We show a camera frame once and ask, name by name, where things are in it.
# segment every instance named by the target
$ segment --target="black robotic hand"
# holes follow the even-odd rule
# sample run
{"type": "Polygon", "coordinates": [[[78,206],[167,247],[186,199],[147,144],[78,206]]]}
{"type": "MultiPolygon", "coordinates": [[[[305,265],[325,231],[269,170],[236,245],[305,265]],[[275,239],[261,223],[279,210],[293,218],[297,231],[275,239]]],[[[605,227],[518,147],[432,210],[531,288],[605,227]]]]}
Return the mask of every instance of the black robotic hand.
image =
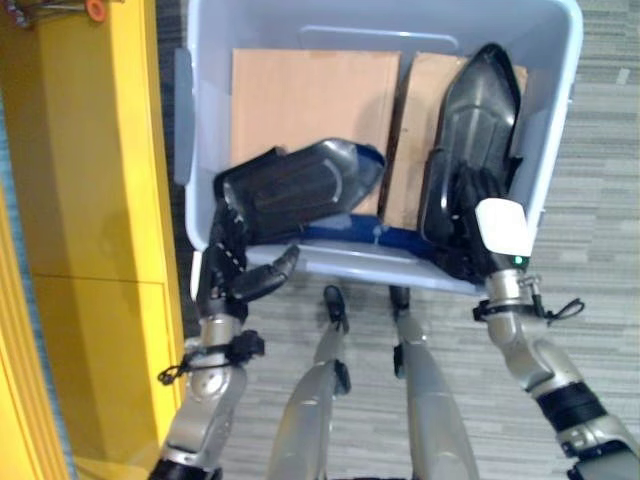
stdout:
{"type": "Polygon", "coordinates": [[[460,228],[460,238],[466,244],[474,272],[484,279],[487,275],[500,270],[514,268],[510,256],[489,251],[482,240],[476,207],[486,198],[504,198],[504,187],[487,169],[474,169],[469,166],[460,168],[456,179],[456,197],[454,211],[460,228]]]}
{"type": "Polygon", "coordinates": [[[224,199],[216,205],[209,246],[203,252],[196,307],[200,318],[227,313],[241,321],[247,303],[282,286],[295,268],[299,249],[290,246],[271,265],[247,271],[251,232],[245,220],[224,199]]]}

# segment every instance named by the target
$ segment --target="gray carpet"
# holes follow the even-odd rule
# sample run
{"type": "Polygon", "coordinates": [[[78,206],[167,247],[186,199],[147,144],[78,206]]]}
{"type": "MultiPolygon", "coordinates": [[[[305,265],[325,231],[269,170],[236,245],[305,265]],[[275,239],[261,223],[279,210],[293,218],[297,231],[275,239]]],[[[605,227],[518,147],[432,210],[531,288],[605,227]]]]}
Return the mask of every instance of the gray carpet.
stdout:
{"type": "MultiPolygon", "coordinates": [[[[172,52],[184,38],[174,0],[158,0],[167,151],[172,145],[172,52]]],[[[531,270],[543,275],[548,307],[581,296],[587,310],[553,327],[604,405],[640,437],[639,4],[582,0],[585,39],[547,213],[531,270]]],[[[196,331],[186,287],[190,248],[181,189],[172,187],[185,330],[196,331]]],[[[268,355],[248,367],[249,387],[224,452],[225,478],[264,476],[278,420],[296,381],[311,365],[322,331],[322,288],[344,289],[352,332],[347,360],[353,390],[334,406],[332,477],[410,476],[404,385],[393,376],[395,335],[387,290],[297,275],[252,305],[248,326],[268,355]]],[[[472,299],[415,291],[413,311],[430,333],[448,376],[484,480],[560,479],[569,467],[551,427],[522,393],[470,317],[472,299]]]]}

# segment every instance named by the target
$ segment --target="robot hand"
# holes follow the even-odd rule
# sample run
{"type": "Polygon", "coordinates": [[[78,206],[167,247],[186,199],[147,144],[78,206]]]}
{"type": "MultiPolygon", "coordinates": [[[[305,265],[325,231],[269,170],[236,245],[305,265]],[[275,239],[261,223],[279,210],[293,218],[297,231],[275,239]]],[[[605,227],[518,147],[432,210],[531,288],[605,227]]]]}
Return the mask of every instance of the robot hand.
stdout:
{"type": "Polygon", "coordinates": [[[200,318],[226,313],[244,322],[247,304],[282,286],[293,272],[299,249],[290,246],[271,265],[247,271],[250,232],[244,219],[218,201],[209,246],[202,255],[196,307],[200,318]]]}
{"type": "Polygon", "coordinates": [[[525,274],[532,242],[519,204],[487,198],[476,204],[472,215],[467,212],[465,222],[472,237],[471,258],[486,278],[489,297],[474,309],[474,318],[487,324],[507,368],[538,403],[564,453],[579,459],[568,477],[639,478],[637,441],[546,335],[552,321],[580,313],[584,304],[575,299],[555,314],[543,308],[539,277],[525,274]]]}

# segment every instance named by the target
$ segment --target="yellow panel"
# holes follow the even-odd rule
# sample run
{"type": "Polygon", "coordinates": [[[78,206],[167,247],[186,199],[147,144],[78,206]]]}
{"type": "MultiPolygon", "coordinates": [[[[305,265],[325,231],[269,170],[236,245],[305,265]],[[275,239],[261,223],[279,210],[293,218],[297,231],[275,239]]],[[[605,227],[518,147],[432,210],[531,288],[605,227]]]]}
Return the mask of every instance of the yellow panel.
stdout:
{"type": "Polygon", "coordinates": [[[155,380],[170,361],[162,286],[34,284],[74,456],[149,468],[175,411],[173,390],[155,380]]]}
{"type": "Polygon", "coordinates": [[[68,478],[36,353],[0,187],[0,449],[3,478],[68,478]]]}
{"type": "Polygon", "coordinates": [[[6,468],[13,478],[34,478],[36,474],[20,428],[3,362],[0,362],[0,425],[2,425],[2,435],[11,439],[9,444],[11,448],[0,449],[0,464],[3,470],[6,468]]]}
{"type": "MultiPolygon", "coordinates": [[[[148,2],[127,5],[135,13],[141,3],[148,2]]],[[[129,26],[70,16],[28,32],[1,28],[7,131],[21,208],[34,213],[23,221],[36,273],[165,278],[149,80],[140,61],[145,25],[137,17],[129,26]],[[118,57],[137,56],[117,78],[112,37],[126,45],[118,57]],[[127,98],[117,94],[122,88],[127,98]],[[32,154],[34,126],[44,133],[40,155],[32,154]]]]}
{"type": "Polygon", "coordinates": [[[118,463],[100,462],[88,458],[74,457],[80,480],[147,480],[145,468],[118,463]]]}

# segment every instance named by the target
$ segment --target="black strap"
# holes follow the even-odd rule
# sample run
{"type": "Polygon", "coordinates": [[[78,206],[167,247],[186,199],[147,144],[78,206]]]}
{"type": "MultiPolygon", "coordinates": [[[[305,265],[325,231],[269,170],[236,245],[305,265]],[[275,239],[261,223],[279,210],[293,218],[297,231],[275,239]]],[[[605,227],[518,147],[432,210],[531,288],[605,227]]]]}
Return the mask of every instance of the black strap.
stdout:
{"type": "Polygon", "coordinates": [[[488,315],[494,315],[496,313],[504,312],[516,312],[529,315],[535,315],[539,318],[547,320],[547,325],[551,325],[558,320],[565,320],[567,318],[575,317],[585,308],[585,303],[579,298],[574,298],[558,312],[554,313],[551,310],[546,310],[542,306],[542,297],[540,295],[532,295],[533,305],[512,304],[512,305],[497,305],[489,306],[489,300],[482,300],[476,308],[473,309],[473,319],[476,322],[483,322],[484,317],[488,315]]]}
{"type": "Polygon", "coordinates": [[[158,381],[163,385],[171,385],[176,378],[196,370],[222,368],[241,365],[248,362],[254,355],[264,355],[264,340],[255,330],[245,330],[233,337],[231,342],[222,345],[198,348],[182,356],[179,365],[170,365],[158,374],[158,381]],[[224,353],[228,362],[219,365],[194,366],[191,364],[196,358],[206,357],[214,353],[224,353]]]}

